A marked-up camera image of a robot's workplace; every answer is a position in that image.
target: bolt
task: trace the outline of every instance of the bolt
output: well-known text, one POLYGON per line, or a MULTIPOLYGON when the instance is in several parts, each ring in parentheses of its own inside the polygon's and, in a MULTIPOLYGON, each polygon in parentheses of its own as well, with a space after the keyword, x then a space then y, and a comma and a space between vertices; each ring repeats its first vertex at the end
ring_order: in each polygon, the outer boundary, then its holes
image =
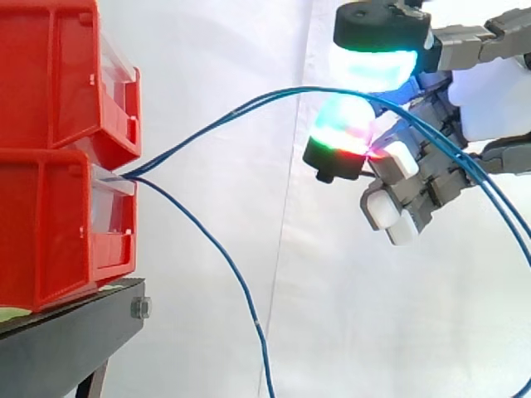
POLYGON ((135 297, 131 303, 131 316, 136 319, 148 319, 153 304, 150 297, 135 297))

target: black sensor cap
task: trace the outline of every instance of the black sensor cap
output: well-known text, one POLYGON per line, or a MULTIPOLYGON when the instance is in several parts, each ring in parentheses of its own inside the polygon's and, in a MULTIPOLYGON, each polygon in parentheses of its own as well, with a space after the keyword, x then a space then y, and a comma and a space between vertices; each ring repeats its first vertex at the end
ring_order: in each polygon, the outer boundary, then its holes
POLYGON ((359 52, 424 51, 431 15, 393 0, 349 2, 338 8, 334 43, 359 52))
POLYGON ((365 155, 329 148, 310 137, 303 160, 317 169, 317 179, 330 184, 334 178, 357 180, 367 159, 365 155))

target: white fabric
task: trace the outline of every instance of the white fabric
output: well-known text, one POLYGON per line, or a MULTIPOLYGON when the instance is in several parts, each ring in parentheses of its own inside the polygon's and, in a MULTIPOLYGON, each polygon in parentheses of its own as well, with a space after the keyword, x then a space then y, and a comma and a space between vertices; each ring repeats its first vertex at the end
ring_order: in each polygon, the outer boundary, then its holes
MULTIPOLYGON (((305 83, 330 83, 337 3, 313 4, 101 0, 107 30, 143 72, 144 159, 254 95, 300 84, 303 67, 305 83)), ((367 182, 327 186, 302 163, 323 99, 301 100, 292 163, 297 101, 285 99, 149 175, 227 247, 265 325, 271 314, 277 396, 515 393, 531 375, 531 274, 509 232, 474 190, 412 245, 391 247, 358 209, 367 182)), ((500 179, 531 219, 527 182, 500 179)), ((147 187, 139 231, 153 316, 111 359, 104 397, 257 396, 260 348, 223 258, 147 187)))

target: blue wire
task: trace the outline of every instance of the blue wire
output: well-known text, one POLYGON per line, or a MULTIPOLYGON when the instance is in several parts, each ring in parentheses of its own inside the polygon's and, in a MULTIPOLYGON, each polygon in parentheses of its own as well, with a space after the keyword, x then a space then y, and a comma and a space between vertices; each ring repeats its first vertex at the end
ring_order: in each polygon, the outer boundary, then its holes
POLYGON ((531 391, 531 379, 529 379, 528 384, 526 384, 522 390, 517 392, 513 398, 524 398, 530 391, 531 391))
MULTIPOLYGON (((159 193, 163 194, 167 199, 169 199, 175 206, 177 206, 181 211, 184 212, 185 215, 188 216, 196 224, 196 226, 207 236, 207 238, 221 251, 221 253, 226 258, 227 262, 231 266, 233 272, 235 272, 236 277, 238 278, 238 281, 241 284, 241 287, 244 289, 244 293, 246 294, 247 302, 250 307, 251 316, 253 317, 253 320, 255 321, 256 330, 258 332, 259 338, 261 340, 262 345, 262 356, 264 359, 264 367, 265 367, 265 376, 267 380, 268 390, 270 392, 270 397, 273 398, 275 396, 275 393, 273 391, 273 385, 272 380, 270 377, 270 365, 269 365, 269 357, 267 354, 267 345, 266 345, 266 339, 264 336, 263 331, 261 330, 261 326, 258 322, 256 311, 254 311, 254 304, 252 303, 251 294, 248 291, 248 288, 246 287, 245 281, 239 274, 236 266, 234 265, 234 262, 231 260, 230 256, 228 256, 228 253, 222 248, 222 246, 215 240, 212 235, 208 233, 208 231, 201 225, 201 223, 198 221, 197 218, 195 218, 189 211, 187 211, 182 205, 180 205, 174 198, 172 198, 169 194, 167 194, 164 190, 161 188, 155 186, 151 182, 148 182, 147 180, 144 180, 143 178, 139 178, 139 176, 145 174, 146 172, 149 172, 153 170, 154 168, 158 167, 160 164, 162 164, 164 161, 166 161, 168 158, 170 158, 172 155, 174 155, 177 151, 181 150, 182 148, 186 147, 196 139, 200 138, 201 136, 205 135, 206 133, 212 131, 213 129, 216 129, 223 124, 226 124, 228 122, 231 122, 234 119, 238 119, 241 116, 248 114, 252 112, 255 109, 258 109, 262 106, 265 106, 266 104, 269 104, 270 102, 280 100, 282 98, 291 96, 291 95, 297 95, 302 94, 305 92, 324 92, 324 93, 335 93, 335 94, 343 94, 343 95, 354 95, 357 97, 364 98, 366 100, 370 100, 373 102, 378 102, 379 104, 386 105, 391 111, 394 113, 400 115, 403 117, 408 123, 412 124, 414 127, 416 127, 419 132, 426 137, 428 140, 430 140, 437 148, 439 148, 446 156, 454 160, 461 168, 463 168, 469 176, 472 178, 472 180, 480 186, 480 188, 483 190, 485 195, 492 201, 495 208, 498 210, 500 215, 503 217, 504 221, 507 223, 508 227, 510 228, 511 232, 513 233, 514 237, 519 243, 519 246, 521 250, 523 251, 526 260, 529 263, 529 266, 531 266, 531 254, 529 253, 529 250, 524 242, 523 237, 519 234, 518 229, 512 222, 512 220, 509 218, 508 214, 505 212, 504 208, 499 204, 496 197, 493 195, 493 193, 489 190, 489 188, 485 185, 487 182, 490 187, 492 187, 496 194, 499 195, 501 200, 504 202, 504 204, 511 210, 511 212, 514 214, 514 216, 517 218, 520 225, 525 229, 528 236, 531 237, 531 228, 529 228, 527 222, 525 219, 520 215, 516 207, 513 205, 513 203, 508 199, 508 197, 503 193, 503 191, 494 183, 494 181, 490 178, 488 173, 486 173, 483 168, 477 164, 474 159, 468 153, 465 153, 462 151, 459 147, 457 147, 453 142, 451 142, 443 133, 436 130, 433 126, 430 126, 428 123, 423 121, 422 119, 419 119, 414 114, 411 114, 410 112, 404 110, 402 107, 375 97, 373 95, 366 95, 364 93, 358 93, 356 91, 351 90, 341 90, 341 89, 334 89, 334 88, 326 88, 326 87, 299 87, 294 89, 285 89, 285 90, 277 90, 273 91, 268 94, 261 95, 259 97, 256 97, 252 99, 251 101, 248 101, 247 103, 243 104, 242 106, 234 109, 232 112, 224 115, 219 120, 213 122, 212 124, 209 124, 206 128, 198 131, 191 137, 185 139, 183 142, 181 142, 179 145, 170 148, 168 151, 158 155, 156 158, 152 159, 151 161, 145 163, 144 165, 137 167, 131 172, 126 173, 123 175, 123 177, 134 179, 136 181, 142 182, 144 184, 149 185, 153 189, 157 190, 159 193)), ((515 397, 520 398, 525 396, 529 391, 531 390, 531 380, 529 383, 521 390, 520 393, 518 393, 515 397)))
MULTIPOLYGON (((464 151, 462 151, 459 147, 457 147, 454 143, 452 143, 444 134, 442 134, 441 132, 439 132, 436 129, 434 129, 428 123, 424 122, 422 119, 420 119, 417 116, 415 116, 414 114, 411 114, 410 112, 404 110, 402 107, 394 104, 393 102, 388 101, 388 100, 384 100, 382 98, 375 97, 374 95, 368 95, 368 94, 364 94, 364 93, 359 93, 357 91, 352 91, 352 90, 335 89, 335 88, 328 88, 328 87, 306 86, 306 87, 299 87, 299 88, 277 90, 277 91, 272 91, 272 92, 264 94, 264 95, 260 95, 259 97, 256 97, 256 98, 252 99, 251 101, 248 101, 247 103, 243 104, 242 106, 234 109, 232 112, 229 112, 228 114, 226 114, 225 116, 223 116, 219 120, 217 120, 216 122, 208 125, 206 128, 198 131, 197 133, 195 133, 194 135, 192 135, 189 138, 185 139, 183 142, 181 142, 177 146, 175 146, 173 148, 170 148, 165 153, 162 153, 161 155, 158 155, 156 158, 154 158, 151 161, 145 163, 144 165, 134 169, 131 172, 126 173, 125 175, 123 175, 123 177, 127 178, 127 177, 138 177, 138 176, 141 176, 141 175, 145 174, 146 172, 148 172, 150 170, 153 170, 154 168, 156 168, 157 166, 162 164, 164 161, 166 161, 168 158, 170 158, 172 155, 174 155, 177 151, 179 151, 182 148, 186 147, 187 145, 189 145, 190 143, 192 143, 196 139, 200 138, 204 134, 208 133, 209 131, 212 131, 213 129, 216 129, 217 127, 220 127, 221 125, 226 124, 226 123, 228 123, 228 122, 230 122, 230 121, 232 121, 234 119, 238 119, 241 116, 243 116, 245 114, 248 114, 248 113, 252 112, 255 109, 258 109, 258 108, 260 108, 262 106, 265 106, 266 104, 269 104, 270 102, 277 101, 277 100, 280 100, 282 98, 285 98, 285 97, 288 97, 288 96, 291 96, 291 95, 297 95, 297 94, 301 94, 301 93, 305 93, 305 92, 324 92, 324 93, 335 93, 335 94, 343 94, 343 95, 353 95, 353 96, 364 98, 366 100, 371 100, 373 102, 378 102, 379 104, 383 104, 383 105, 387 106, 390 110, 392 110, 396 114, 402 116, 409 123, 411 123, 412 121, 417 122, 417 128, 418 128, 418 124, 420 124, 425 129, 431 131, 431 133, 433 134, 434 137, 437 137, 438 139, 441 139, 445 144, 449 145, 454 151, 456 151, 459 154, 459 156, 463 157, 466 160, 466 162, 469 165, 471 165, 471 167, 474 168, 479 173, 479 175, 482 178, 476 178, 475 179, 475 182, 477 184, 481 185, 482 179, 485 179, 492 186, 492 188, 494 189, 496 194, 498 194, 498 196, 500 197, 502 202, 509 208, 509 210, 516 217, 516 219, 519 222, 519 224, 525 229, 526 233, 528 234, 528 237, 531 238, 531 228, 529 227, 529 225, 527 224, 525 219, 521 216, 521 214, 518 212, 518 210, 516 209, 514 204, 508 199, 508 197, 503 193, 503 191, 498 187, 498 185, 489 177, 489 175, 485 172, 485 170, 483 170, 483 168, 479 164, 474 162, 474 160, 470 157, 470 155, 468 155, 468 153, 465 153, 464 151)), ((419 131, 421 131, 421 133, 423 133, 423 135, 426 138, 430 139, 433 142, 433 138, 429 137, 429 135, 426 135, 426 131, 425 130, 419 129, 419 131)), ((434 144, 439 149, 441 149, 440 145, 438 145, 437 143, 434 143, 434 144)), ((454 160, 455 160, 455 156, 454 155, 451 155, 448 152, 446 152, 446 155, 448 155, 450 158, 454 158, 454 160)), ((482 190, 485 193, 487 193, 485 187, 482 187, 482 190)), ((524 252, 524 254, 526 256, 526 259, 529 262, 529 266, 531 266, 531 254, 529 253, 529 250, 527 249, 527 246, 524 243, 523 238, 519 234, 518 230, 516 229, 516 227, 514 226, 512 221, 507 216, 504 216, 503 213, 502 213, 502 217, 504 218, 505 221, 508 222, 509 228, 513 232, 513 235, 515 236, 515 238, 517 239, 520 248, 523 250, 523 252, 524 252)))
POLYGON ((273 388, 273 381, 271 378, 269 353, 267 351, 266 335, 264 334, 264 331, 262 330, 262 326, 260 324, 260 320, 258 319, 258 314, 256 313, 256 308, 255 308, 255 304, 251 296, 251 291, 249 290, 249 287, 247 286, 246 281, 243 279, 243 276, 241 275, 240 270, 238 269, 238 267, 236 267, 236 264, 232 260, 231 256, 227 253, 227 251, 222 246, 222 244, 219 242, 219 240, 217 240, 207 230, 207 228, 177 199, 175 199, 169 193, 164 191, 161 187, 155 185, 149 180, 146 180, 141 177, 130 177, 129 179, 142 182, 143 184, 154 189, 156 192, 160 193, 162 196, 164 196, 166 199, 172 202, 207 237, 207 239, 211 241, 214 246, 216 246, 216 248, 223 255, 227 263, 230 265, 232 272, 236 276, 236 279, 238 279, 238 283, 240 284, 241 289, 243 290, 243 293, 246 296, 247 306, 249 308, 249 312, 251 313, 252 320, 255 323, 255 328, 256 328, 256 332, 258 333, 258 338, 260 339, 262 359, 264 361, 265 378, 267 380, 267 390, 269 391, 270 398, 275 398, 275 390, 273 388))

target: glowing sensor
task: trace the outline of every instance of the glowing sensor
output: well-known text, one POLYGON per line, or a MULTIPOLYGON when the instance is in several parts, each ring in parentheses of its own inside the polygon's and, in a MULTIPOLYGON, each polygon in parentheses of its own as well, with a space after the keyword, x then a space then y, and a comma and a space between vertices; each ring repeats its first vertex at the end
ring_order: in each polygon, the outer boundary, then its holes
POLYGON ((366 93, 398 90, 417 65, 416 51, 358 52, 332 44, 332 76, 341 86, 366 93))

